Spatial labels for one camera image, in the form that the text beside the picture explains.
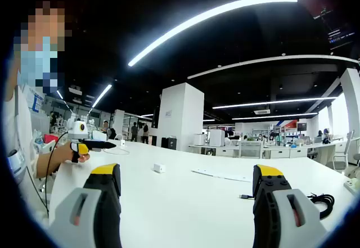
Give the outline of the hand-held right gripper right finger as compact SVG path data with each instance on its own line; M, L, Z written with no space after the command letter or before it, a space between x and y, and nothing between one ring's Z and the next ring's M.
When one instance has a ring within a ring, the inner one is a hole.
M329 195L293 189L276 168L253 167L254 247L318 247L327 231Z

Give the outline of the person's left hand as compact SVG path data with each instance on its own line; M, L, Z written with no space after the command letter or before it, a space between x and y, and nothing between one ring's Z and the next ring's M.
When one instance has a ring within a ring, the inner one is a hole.
M90 158L89 154L79 154L73 150L67 150L64 152L64 161L72 163L84 163Z

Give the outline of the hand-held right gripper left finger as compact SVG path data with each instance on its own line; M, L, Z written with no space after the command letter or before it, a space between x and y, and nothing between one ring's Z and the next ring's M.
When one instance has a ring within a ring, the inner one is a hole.
M93 169L57 206L49 235L58 247L121 247L120 165Z

